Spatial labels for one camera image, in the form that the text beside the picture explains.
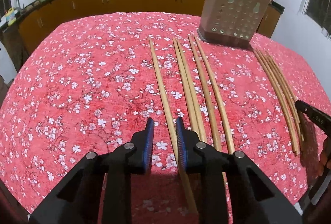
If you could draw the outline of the person hand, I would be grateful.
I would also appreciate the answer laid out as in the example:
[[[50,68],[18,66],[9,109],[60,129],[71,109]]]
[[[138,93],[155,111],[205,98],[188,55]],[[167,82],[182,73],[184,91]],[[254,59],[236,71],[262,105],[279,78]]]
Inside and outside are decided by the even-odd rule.
[[[323,143],[323,149],[320,154],[320,160],[318,163],[318,169],[317,169],[318,176],[322,176],[325,167],[331,169],[331,164],[330,164],[330,160],[328,160],[328,153],[327,153],[328,146],[330,146],[330,139],[326,138]]]

